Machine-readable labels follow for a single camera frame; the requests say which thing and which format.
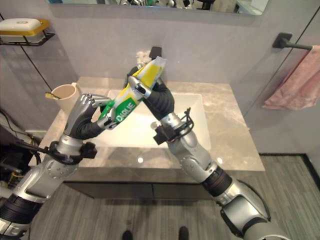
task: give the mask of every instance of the towel bar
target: towel bar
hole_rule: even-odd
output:
[[[291,37],[292,37],[292,33],[280,32],[276,37],[275,41],[273,42],[272,47],[276,49],[283,49],[283,48],[294,48],[294,49],[305,49],[305,50],[312,49],[312,46],[294,44],[290,42]]]

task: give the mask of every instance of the sink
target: sink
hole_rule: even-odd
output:
[[[110,90],[108,97],[114,99],[120,90]],[[175,101],[174,112],[182,118],[187,108],[191,107],[190,116],[194,122],[193,131],[199,143],[206,149],[211,149],[206,114],[200,94],[172,93]],[[151,123],[157,119],[146,105],[141,102],[134,111],[113,130],[105,130],[91,140],[97,147],[124,148],[168,148],[164,142],[157,145],[153,137],[156,132],[151,129]]]

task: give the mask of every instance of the gray wood floor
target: gray wood floor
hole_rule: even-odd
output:
[[[272,221],[293,240],[320,240],[320,192],[300,157],[262,156],[266,172],[236,172],[268,203]],[[33,221],[32,240],[177,240],[187,226],[191,240],[238,240],[209,200],[91,199],[65,185]]]

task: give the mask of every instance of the wall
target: wall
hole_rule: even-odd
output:
[[[256,17],[1,0],[0,12],[5,19],[31,17],[51,21],[57,37],[56,45],[51,42],[42,47],[47,57],[28,48],[50,85],[58,83],[57,69],[69,71],[59,58],[52,57],[57,51],[65,51],[78,76],[123,78],[135,64],[137,51],[157,45],[163,47],[168,59],[168,80],[231,83],[245,113],[289,52],[271,48],[276,35],[288,31],[293,33],[292,40],[297,40],[319,4],[319,0],[270,0],[264,14]],[[53,60],[44,64],[45,59]]]
[[[320,45],[319,26],[320,11],[315,15],[298,43]],[[319,102],[314,107],[299,111],[262,108],[264,101],[272,95],[305,54],[305,50],[292,50],[244,118],[260,153],[307,153],[320,174]]]
[[[50,89],[19,46],[1,46],[0,51],[1,109],[23,129],[48,129],[59,110],[45,98]]]

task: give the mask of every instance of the marble countertop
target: marble countertop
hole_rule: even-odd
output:
[[[82,93],[107,95],[120,90],[123,79],[81,77]],[[201,94],[211,149],[209,153],[225,170],[264,171],[265,168],[240,112],[229,84],[225,83],[167,83],[175,93]],[[58,141],[63,133],[66,114],[60,110],[40,146]],[[70,181],[83,182],[164,182],[194,183],[180,168],[177,159],[165,148],[97,147],[95,159],[83,159]],[[143,157],[143,163],[137,161]],[[30,165],[35,164],[32,158]]]

